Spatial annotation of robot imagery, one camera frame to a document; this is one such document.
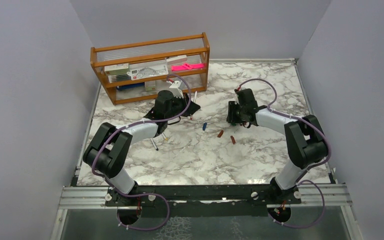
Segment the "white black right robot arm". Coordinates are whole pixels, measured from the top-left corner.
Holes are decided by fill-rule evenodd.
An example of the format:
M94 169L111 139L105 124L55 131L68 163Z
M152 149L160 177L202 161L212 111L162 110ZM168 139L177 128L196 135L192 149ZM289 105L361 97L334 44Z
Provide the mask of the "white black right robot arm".
M268 106L259 106L251 89L235 91L237 101L228 102L227 122L264 127L285 136L289 161L280 173L270 181L269 199L280 204L297 186L297 180L309 167L328 156L329 148L323 139L323 131L314 115L305 117L275 113Z

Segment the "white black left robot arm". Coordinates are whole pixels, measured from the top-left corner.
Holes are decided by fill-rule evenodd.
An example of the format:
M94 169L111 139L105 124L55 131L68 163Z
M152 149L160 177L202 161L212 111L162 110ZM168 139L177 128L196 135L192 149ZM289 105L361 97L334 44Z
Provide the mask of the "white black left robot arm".
M190 101L187 93L175 97L169 90L157 94L154 106L139 121L116 127L108 122L100 125L83 153L82 160L118 189L118 199L124 205L137 200L133 180L124 168L130 146L146 139L160 136L170 120L189 117L200 110L200 105Z

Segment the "white pen red cap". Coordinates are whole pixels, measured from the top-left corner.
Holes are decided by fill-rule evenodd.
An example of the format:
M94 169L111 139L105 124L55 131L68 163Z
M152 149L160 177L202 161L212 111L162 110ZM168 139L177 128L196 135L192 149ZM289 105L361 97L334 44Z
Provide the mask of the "white pen red cap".
M194 92L194 96L193 96L193 102L194 102L194 103L195 103L196 100L197 100L197 93L198 93L198 91L195 91L195 92ZM192 114L190 115L189 119L190 119L190 120L193 120L193 116L194 116L194 114L192 113Z

